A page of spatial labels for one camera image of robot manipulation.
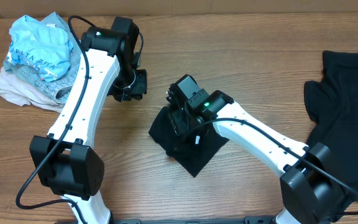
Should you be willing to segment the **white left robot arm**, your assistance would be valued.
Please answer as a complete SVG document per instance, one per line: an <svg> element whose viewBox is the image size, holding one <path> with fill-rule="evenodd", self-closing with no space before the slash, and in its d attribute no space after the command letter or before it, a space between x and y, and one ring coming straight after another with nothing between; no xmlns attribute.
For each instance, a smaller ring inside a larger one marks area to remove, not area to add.
<svg viewBox="0 0 358 224"><path fill-rule="evenodd" d="M56 122L45 137L34 136L29 149L34 177L58 195L41 207L67 203L77 223L113 223L101 196L104 162L93 150L104 102L141 100L147 93L147 72L139 68L136 42L143 36L132 19L116 17L109 29L91 24L75 41L81 50L78 73Z"/></svg>

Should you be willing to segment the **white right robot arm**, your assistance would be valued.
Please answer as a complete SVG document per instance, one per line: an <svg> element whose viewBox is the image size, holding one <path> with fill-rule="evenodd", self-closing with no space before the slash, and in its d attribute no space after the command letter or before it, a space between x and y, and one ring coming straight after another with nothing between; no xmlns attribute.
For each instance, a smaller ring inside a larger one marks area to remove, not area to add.
<svg viewBox="0 0 358 224"><path fill-rule="evenodd" d="M272 223L330 223L331 217L350 214L338 208L347 196L358 199L358 192L345 184L327 146L309 147L287 138L227 94L219 90L208 94L190 75L172 83L167 94L170 121L178 136L170 154L180 159L202 155L208 133L242 146L280 179L284 208Z"/></svg>

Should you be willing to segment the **black t-shirt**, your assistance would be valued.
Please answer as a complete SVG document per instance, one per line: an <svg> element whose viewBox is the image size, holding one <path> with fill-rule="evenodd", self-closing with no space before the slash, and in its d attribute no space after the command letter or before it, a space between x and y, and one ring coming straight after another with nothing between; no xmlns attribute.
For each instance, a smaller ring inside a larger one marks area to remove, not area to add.
<svg viewBox="0 0 358 224"><path fill-rule="evenodd" d="M164 106L154 119L149 135L166 152L179 162L193 177L229 140L220 136L212 126L204 134L192 134L185 142L175 133L170 121L169 108Z"/></svg>

